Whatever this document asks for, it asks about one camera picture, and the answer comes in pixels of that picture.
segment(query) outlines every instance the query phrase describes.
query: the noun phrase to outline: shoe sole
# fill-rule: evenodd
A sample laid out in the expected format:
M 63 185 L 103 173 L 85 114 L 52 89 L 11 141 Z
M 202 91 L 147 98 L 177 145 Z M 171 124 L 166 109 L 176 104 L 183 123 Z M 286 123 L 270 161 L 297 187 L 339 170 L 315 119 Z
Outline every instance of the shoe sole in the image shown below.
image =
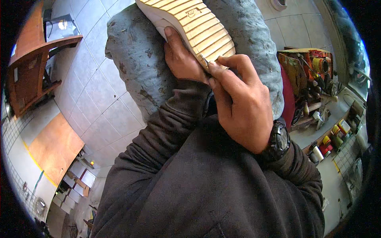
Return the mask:
M 144 6 L 149 6 L 150 9 L 147 10 L 150 13 L 164 18 L 176 27 L 190 52 L 206 71 L 208 66 L 203 58 L 209 62 L 216 61 L 219 56 L 235 54 L 234 43 L 229 33 L 202 0 L 138 2 L 139 0 L 137 4 L 143 12 L 143 8 L 146 8 Z

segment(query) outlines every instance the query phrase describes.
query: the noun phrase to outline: black watch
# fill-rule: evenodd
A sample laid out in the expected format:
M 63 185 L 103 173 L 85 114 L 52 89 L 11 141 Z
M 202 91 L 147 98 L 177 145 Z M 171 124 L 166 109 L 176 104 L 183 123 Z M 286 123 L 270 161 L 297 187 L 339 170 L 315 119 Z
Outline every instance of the black watch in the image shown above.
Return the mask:
M 286 126 L 280 121 L 275 120 L 272 126 L 269 144 L 263 151 L 263 155 L 269 162 L 280 160 L 290 147 L 290 135 Z

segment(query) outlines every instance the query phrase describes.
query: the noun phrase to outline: white sneaker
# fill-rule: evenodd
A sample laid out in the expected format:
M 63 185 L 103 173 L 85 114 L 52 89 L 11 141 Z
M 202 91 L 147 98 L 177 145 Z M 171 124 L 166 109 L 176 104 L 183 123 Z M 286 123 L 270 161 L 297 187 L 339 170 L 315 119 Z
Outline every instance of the white sneaker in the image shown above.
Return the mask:
M 176 29 L 206 71 L 203 57 L 209 62 L 235 54 L 227 30 L 202 0 L 136 0 L 136 4 L 164 39 L 165 27 Z

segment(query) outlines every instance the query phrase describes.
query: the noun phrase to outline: lap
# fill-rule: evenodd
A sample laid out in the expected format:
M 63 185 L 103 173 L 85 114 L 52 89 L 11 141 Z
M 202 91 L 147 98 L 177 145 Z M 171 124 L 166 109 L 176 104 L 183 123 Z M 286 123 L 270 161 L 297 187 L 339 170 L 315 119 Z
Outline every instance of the lap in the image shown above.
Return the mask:
M 237 54 L 247 54 L 270 90 L 273 118 L 283 111 L 283 85 L 276 46 L 254 0 L 205 0 L 224 24 Z M 164 60 L 164 39 L 136 4 L 107 24 L 106 56 L 114 60 L 144 119 L 172 96 L 176 79 Z

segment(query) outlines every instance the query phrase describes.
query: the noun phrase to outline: hand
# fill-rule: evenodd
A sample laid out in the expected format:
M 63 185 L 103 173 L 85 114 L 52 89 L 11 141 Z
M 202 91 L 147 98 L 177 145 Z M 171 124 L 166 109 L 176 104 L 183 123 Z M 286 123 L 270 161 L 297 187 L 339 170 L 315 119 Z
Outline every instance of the hand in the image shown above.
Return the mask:
M 232 71 L 209 62 L 218 121 L 233 140 L 259 154 L 266 148 L 273 126 L 269 89 L 259 80 L 247 55 L 220 56 L 218 62 L 237 69 L 242 76 L 240 80 Z
M 180 35 L 172 27 L 164 29 L 168 43 L 164 44 L 165 62 L 178 79 L 196 80 L 208 84 L 206 74 L 196 58 L 184 47 Z

